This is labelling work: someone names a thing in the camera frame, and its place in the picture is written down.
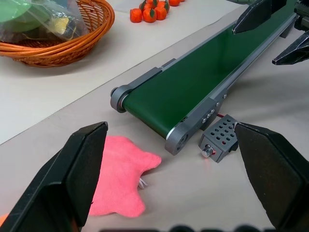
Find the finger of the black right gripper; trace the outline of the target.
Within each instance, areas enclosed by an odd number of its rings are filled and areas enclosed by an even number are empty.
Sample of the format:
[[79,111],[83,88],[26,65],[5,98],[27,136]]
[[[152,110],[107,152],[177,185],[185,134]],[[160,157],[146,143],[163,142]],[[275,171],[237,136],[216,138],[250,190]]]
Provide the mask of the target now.
[[232,28],[233,34],[251,31],[268,21],[288,0],[256,0],[241,14]]
[[306,31],[272,60],[274,65],[293,65],[309,59],[309,32]]

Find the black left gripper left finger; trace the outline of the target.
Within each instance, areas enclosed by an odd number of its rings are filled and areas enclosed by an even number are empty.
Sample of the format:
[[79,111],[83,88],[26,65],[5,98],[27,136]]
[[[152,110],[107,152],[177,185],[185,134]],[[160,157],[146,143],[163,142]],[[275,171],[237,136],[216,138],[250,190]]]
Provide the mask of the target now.
[[37,172],[2,232],[79,232],[98,184],[107,122],[74,132]]

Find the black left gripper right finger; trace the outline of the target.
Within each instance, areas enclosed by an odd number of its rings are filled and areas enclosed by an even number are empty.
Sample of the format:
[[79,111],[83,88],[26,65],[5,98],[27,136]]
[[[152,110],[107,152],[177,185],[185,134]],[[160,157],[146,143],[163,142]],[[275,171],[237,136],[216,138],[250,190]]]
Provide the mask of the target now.
[[241,156],[256,196],[277,230],[309,228],[309,162],[281,134],[235,125]]

